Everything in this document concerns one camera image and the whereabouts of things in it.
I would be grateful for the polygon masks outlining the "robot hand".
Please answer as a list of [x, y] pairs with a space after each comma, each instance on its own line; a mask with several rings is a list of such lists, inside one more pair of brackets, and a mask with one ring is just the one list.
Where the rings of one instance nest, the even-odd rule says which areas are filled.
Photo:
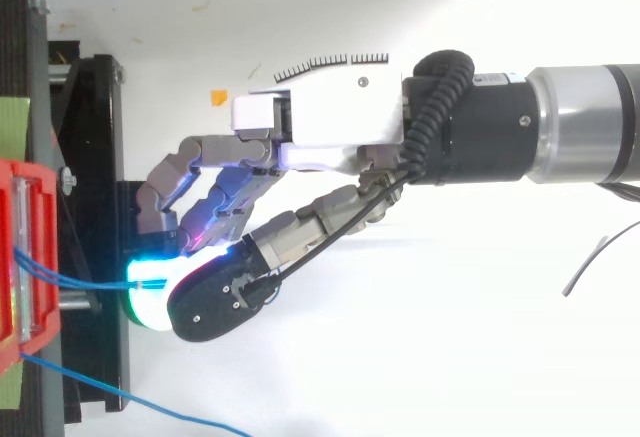
[[[401, 77], [384, 54], [315, 58], [235, 97], [231, 133], [186, 137], [135, 195], [132, 318], [189, 342], [254, 317], [286, 277], [337, 238], [382, 220], [401, 195]], [[354, 183], [247, 229], [293, 172]]]

